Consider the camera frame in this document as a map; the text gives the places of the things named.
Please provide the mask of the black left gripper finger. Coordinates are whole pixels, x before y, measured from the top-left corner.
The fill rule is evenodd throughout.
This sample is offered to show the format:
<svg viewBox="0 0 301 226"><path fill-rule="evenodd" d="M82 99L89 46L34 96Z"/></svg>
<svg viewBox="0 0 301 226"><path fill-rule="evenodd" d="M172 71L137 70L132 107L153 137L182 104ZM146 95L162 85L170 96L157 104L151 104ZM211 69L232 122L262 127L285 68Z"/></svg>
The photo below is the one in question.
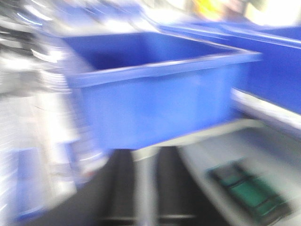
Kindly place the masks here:
<svg viewBox="0 0 301 226"><path fill-rule="evenodd" d="M37 220L39 226L132 226L135 221L133 149L116 149L71 198Z"/></svg>

